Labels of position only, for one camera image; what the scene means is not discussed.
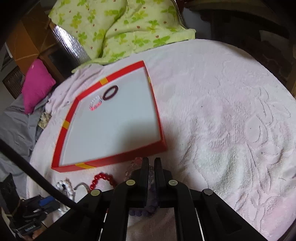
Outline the silver foil insulation roll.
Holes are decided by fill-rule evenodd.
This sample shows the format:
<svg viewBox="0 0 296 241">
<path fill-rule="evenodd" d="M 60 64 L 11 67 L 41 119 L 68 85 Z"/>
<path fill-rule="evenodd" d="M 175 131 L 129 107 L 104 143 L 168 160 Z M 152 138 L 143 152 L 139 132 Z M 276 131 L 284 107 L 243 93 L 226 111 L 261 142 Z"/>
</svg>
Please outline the silver foil insulation roll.
<svg viewBox="0 0 296 241">
<path fill-rule="evenodd" d="M 78 67 L 90 60 L 86 51 L 77 39 L 71 36 L 62 27 L 59 27 L 52 22 L 50 22 L 49 26 L 53 32 L 56 41 L 58 42 L 58 45 L 70 58 L 75 67 Z"/>
</svg>

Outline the red shallow box tray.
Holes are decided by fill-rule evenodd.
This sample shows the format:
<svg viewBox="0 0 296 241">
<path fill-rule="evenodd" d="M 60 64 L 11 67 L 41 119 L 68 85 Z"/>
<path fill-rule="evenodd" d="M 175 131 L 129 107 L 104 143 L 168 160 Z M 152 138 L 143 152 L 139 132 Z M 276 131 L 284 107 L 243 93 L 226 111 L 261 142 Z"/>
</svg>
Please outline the red shallow box tray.
<svg viewBox="0 0 296 241">
<path fill-rule="evenodd" d="M 118 86 L 110 100 L 104 92 Z M 167 149 L 151 79 L 138 61 L 100 79 L 72 103 L 51 168 L 60 173 L 130 161 Z"/>
</svg>

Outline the magenta pillow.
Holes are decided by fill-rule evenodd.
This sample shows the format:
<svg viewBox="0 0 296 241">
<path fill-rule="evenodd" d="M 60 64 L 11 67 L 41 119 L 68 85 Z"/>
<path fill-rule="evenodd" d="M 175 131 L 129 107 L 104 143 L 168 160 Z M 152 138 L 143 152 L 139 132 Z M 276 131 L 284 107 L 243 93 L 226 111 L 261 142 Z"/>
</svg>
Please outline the magenta pillow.
<svg viewBox="0 0 296 241">
<path fill-rule="evenodd" d="M 56 84 L 40 59 L 31 64 L 22 87 L 23 104 L 26 114 L 31 114 L 36 105 L 42 101 Z"/>
</svg>

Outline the small floral patterned cloth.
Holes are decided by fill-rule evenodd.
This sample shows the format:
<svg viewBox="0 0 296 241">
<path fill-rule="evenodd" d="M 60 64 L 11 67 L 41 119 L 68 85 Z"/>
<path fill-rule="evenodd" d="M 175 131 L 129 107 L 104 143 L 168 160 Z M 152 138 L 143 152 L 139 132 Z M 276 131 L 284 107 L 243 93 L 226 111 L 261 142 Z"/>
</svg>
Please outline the small floral patterned cloth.
<svg viewBox="0 0 296 241">
<path fill-rule="evenodd" d="M 50 119 L 51 119 L 51 114 L 43 112 L 41 114 L 40 120 L 38 122 L 38 126 L 44 130 L 45 127 L 47 126 L 48 122 L 50 121 Z"/>
</svg>

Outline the grey bed sheet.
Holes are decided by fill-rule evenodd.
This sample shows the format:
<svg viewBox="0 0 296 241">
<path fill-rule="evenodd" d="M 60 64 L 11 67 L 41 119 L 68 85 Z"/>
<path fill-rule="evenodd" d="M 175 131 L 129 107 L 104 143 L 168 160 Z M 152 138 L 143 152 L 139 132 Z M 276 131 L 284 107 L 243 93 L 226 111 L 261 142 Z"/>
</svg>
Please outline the grey bed sheet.
<svg viewBox="0 0 296 241">
<path fill-rule="evenodd" d="M 1 139 L 27 162 L 30 161 L 35 144 L 43 132 L 43 129 L 38 126 L 38 122 L 50 97 L 51 94 L 48 94 L 35 106 L 31 114 L 25 114 L 23 95 L 20 94 L 1 113 Z M 18 195 L 25 198 L 27 175 L 5 155 L 1 154 L 1 181 L 8 174 L 12 174 Z"/>
</svg>

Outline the green clover quilt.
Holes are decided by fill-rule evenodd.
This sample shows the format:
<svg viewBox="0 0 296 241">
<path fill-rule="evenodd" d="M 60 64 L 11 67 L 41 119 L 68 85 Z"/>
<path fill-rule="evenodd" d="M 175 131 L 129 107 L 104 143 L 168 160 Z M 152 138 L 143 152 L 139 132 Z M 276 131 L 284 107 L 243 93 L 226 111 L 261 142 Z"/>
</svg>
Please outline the green clover quilt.
<svg viewBox="0 0 296 241">
<path fill-rule="evenodd" d="M 79 68 L 106 65 L 152 48 L 192 40 L 173 1 L 56 1 L 51 21 L 74 37 L 89 56 Z"/>
</svg>

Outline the dark maroon hair band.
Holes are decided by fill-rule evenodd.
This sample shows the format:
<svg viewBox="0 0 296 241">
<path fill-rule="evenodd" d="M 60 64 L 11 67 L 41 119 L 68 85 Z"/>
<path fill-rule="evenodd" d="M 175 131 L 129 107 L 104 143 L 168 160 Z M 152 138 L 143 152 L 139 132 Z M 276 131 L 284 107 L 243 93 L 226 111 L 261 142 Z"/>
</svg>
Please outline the dark maroon hair band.
<svg viewBox="0 0 296 241">
<path fill-rule="evenodd" d="M 104 101 L 110 100 L 111 98 L 113 98 L 118 92 L 118 86 L 117 85 L 113 85 L 112 87 L 108 88 L 104 94 L 102 99 Z"/>
</svg>

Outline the orange wooden cabinet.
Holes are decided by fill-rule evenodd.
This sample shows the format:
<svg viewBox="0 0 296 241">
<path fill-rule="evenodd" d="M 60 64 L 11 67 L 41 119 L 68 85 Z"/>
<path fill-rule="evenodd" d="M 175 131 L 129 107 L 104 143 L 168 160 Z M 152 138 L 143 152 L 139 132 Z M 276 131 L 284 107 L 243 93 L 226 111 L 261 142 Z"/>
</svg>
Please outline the orange wooden cabinet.
<svg viewBox="0 0 296 241">
<path fill-rule="evenodd" d="M 23 74 L 27 74 L 32 63 L 40 59 L 58 80 L 62 76 L 49 58 L 57 50 L 49 22 L 43 11 L 24 15 L 9 34 L 6 44 Z"/>
</svg>

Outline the pale pink fleece blanket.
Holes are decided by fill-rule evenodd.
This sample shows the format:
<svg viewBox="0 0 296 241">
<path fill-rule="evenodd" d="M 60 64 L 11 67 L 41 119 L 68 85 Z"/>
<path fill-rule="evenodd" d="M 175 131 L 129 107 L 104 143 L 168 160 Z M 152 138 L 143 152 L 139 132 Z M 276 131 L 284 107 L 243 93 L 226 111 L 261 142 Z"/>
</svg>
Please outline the pale pink fleece blanket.
<svg viewBox="0 0 296 241">
<path fill-rule="evenodd" d="M 51 169 L 62 122 L 75 97 L 101 78 L 144 61 L 167 151 L 162 165 L 189 188 L 212 189 L 267 240 L 295 220 L 295 99 L 264 66 L 234 46 L 191 40 L 88 65 L 64 81 L 31 165 L 49 182 L 90 183 L 98 173 L 125 180 L 133 161 L 81 171 Z"/>
</svg>

